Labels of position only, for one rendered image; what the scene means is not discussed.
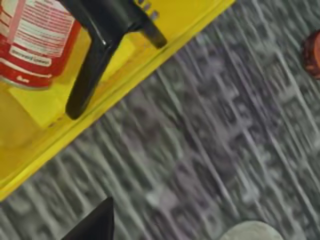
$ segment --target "textured gray surface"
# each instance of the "textured gray surface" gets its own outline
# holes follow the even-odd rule
[[[238,0],[0,208],[1,240],[57,240],[106,196],[116,240],[217,240],[245,220],[320,236],[318,0]]]

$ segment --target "can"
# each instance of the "can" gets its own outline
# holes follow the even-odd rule
[[[302,45],[304,69],[316,80],[320,80],[320,30],[312,33]]]
[[[29,90],[49,88],[80,29],[57,0],[0,0],[0,79]]]

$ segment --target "yellow plastic tray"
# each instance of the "yellow plastic tray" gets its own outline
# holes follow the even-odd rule
[[[152,10],[159,12],[156,24],[168,38],[167,47],[156,50],[139,33],[128,35],[104,74],[91,105],[78,121],[65,116],[64,109],[90,43],[84,31],[74,47],[77,51],[72,53],[63,75],[50,90],[26,91],[0,83],[0,201],[233,1],[150,0]]]

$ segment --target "red and white label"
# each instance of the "red and white label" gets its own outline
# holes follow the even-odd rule
[[[75,26],[73,16],[57,0],[0,2],[0,63],[6,68],[2,72],[14,70],[10,80],[24,85],[39,80],[33,77],[50,79],[60,73]]]

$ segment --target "black plastic object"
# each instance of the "black plastic object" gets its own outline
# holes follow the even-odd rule
[[[114,231],[114,200],[108,198],[62,240],[113,240]]]
[[[134,0],[59,0],[87,29],[92,43],[75,85],[66,113],[76,120],[86,110],[95,89],[123,37],[141,31],[156,48],[167,40]]]

